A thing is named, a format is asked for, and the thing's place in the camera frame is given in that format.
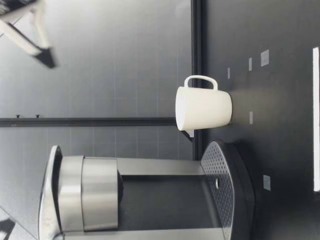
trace stainless steel coffee machine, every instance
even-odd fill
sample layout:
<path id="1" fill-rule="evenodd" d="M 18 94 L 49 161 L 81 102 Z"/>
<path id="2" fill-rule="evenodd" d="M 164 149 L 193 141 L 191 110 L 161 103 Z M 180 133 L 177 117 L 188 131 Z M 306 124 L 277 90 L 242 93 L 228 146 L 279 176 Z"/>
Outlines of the stainless steel coffee machine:
<path id="1" fill-rule="evenodd" d="M 54 146 L 38 234 L 39 240 L 248 239 L 253 207 L 248 173 L 222 142 L 212 142 L 202 161 L 63 156 Z"/>

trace white mug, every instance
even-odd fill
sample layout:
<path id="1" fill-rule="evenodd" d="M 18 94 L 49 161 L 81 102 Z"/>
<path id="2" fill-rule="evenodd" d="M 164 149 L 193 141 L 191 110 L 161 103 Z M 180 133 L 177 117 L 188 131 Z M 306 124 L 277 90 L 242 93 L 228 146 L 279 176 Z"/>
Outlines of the white mug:
<path id="1" fill-rule="evenodd" d="M 213 84 L 213 89 L 189 87 L 190 79 L 203 79 Z M 211 77 L 192 75 L 185 79 L 175 98 L 175 119 L 180 131 L 222 127 L 231 121 L 232 101 Z"/>

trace metal cylinder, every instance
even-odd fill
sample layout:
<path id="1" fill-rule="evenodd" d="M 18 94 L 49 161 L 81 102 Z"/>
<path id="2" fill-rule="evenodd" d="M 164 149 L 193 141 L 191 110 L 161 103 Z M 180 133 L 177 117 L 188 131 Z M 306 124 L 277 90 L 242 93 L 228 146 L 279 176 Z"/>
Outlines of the metal cylinder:
<path id="1" fill-rule="evenodd" d="M 116 159 L 90 157 L 83 160 L 82 215 L 85 231 L 118 227 Z"/>
<path id="2" fill-rule="evenodd" d="M 84 156 L 64 156 L 59 174 L 58 204 L 64 232 L 83 231 L 82 169 Z"/>
<path id="3" fill-rule="evenodd" d="M 63 157 L 58 184 L 58 208 L 63 232 L 117 228 L 117 160 Z"/>

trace dark countertop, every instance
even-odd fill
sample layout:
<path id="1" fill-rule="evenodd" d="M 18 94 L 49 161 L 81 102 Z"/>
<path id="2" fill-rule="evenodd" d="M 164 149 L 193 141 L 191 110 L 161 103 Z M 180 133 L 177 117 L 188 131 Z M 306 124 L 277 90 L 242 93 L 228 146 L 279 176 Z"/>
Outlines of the dark countertop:
<path id="1" fill-rule="evenodd" d="M 230 125 L 203 131 L 203 147 L 223 140 L 242 156 L 257 199 L 254 240 L 320 238 L 320 202 L 313 191 L 319 13 L 316 0 L 204 2 L 202 71 L 230 93 L 233 114 Z M 261 66 L 265 50 L 269 64 Z M 271 191 L 263 189 L 263 175 L 270 176 Z"/>

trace mug handle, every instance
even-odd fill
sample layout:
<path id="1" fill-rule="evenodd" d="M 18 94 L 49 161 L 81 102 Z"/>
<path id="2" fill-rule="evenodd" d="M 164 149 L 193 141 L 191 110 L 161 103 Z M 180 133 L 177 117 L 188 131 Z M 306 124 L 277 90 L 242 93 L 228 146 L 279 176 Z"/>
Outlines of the mug handle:
<path id="1" fill-rule="evenodd" d="M 188 76 L 185 80 L 184 80 L 184 87 L 185 88 L 189 88 L 188 86 L 188 82 L 190 79 L 203 79 L 203 80 L 207 80 L 210 83 L 213 84 L 213 90 L 217 91 L 218 90 L 218 83 L 216 80 L 214 80 L 212 77 L 209 76 L 202 76 L 202 75 L 192 75 L 192 76 Z"/>

